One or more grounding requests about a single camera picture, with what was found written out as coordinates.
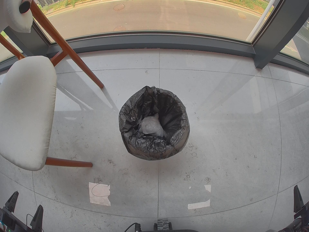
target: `black trash bag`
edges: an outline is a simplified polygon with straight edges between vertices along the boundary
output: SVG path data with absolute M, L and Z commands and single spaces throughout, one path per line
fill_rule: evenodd
M 156 113 L 159 114 L 165 136 L 139 132 L 141 120 Z M 130 154 L 145 160 L 160 160 L 184 148 L 190 125 L 186 107 L 176 95 L 168 90 L 145 86 L 122 106 L 119 130 Z

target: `wooden chair frame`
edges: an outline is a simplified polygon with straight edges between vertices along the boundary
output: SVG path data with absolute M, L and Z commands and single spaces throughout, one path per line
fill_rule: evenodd
M 88 66 L 83 62 L 83 60 L 77 55 L 77 53 L 70 47 L 66 40 L 59 34 L 59 32 L 50 23 L 48 18 L 43 14 L 40 8 L 33 0 L 22 0 L 21 6 L 19 8 L 20 13 L 25 13 L 31 10 L 33 17 L 40 23 L 40 25 L 46 30 L 46 32 L 58 43 L 62 48 L 55 56 L 50 60 L 53 66 L 56 66 L 65 56 L 69 55 L 72 60 L 97 84 L 100 88 L 103 88 L 103 83 L 96 77 L 95 74 L 88 68 Z M 22 55 L 9 41 L 7 41 L 0 34 L 0 43 L 13 53 L 18 60 L 24 58 Z M 47 157 L 45 165 L 52 166 L 64 166 L 64 167 L 92 167 L 91 162 L 87 161 L 77 161 L 77 160 L 66 160 L 60 158 Z

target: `trash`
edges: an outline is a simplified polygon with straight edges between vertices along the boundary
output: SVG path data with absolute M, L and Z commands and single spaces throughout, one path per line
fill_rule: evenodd
M 165 134 L 159 121 L 159 114 L 143 118 L 141 128 L 138 131 L 151 136 L 163 137 Z
M 153 133 L 155 127 L 158 130 L 158 124 L 146 126 L 146 129 L 153 127 L 150 131 L 142 128 L 145 118 L 154 120 L 156 116 L 163 129 L 163 136 L 146 134 Z M 145 86 L 122 106 L 119 130 L 130 154 L 145 160 L 160 160 L 184 148 L 189 138 L 190 125 L 186 107 L 176 95 L 168 90 Z

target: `white plastic bag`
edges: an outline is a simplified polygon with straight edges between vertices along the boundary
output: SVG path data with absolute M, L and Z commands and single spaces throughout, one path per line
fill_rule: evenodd
M 154 116 L 147 116 L 143 118 L 141 121 L 141 128 L 139 132 L 144 134 L 151 134 L 152 136 L 160 136 L 163 137 L 165 132 L 159 121 L 159 114 L 155 114 Z

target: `white pole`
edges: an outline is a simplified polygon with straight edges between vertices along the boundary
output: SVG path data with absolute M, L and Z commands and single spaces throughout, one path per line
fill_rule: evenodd
M 247 37 L 246 41 L 252 41 L 253 40 L 253 36 L 257 33 L 257 31 L 259 30 L 260 26 L 262 25 L 267 13 L 269 12 L 270 8 L 272 7 L 273 3 L 275 2 L 275 0 L 270 0 L 268 6 L 266 7 L 264 13 L 261 15 L 261 18 L 258 20 L 258 22 L 256 23 L 256 25 L 254 26 L 254 28 L 252 29 L 251 33 L 249 34 L 249 36 Z

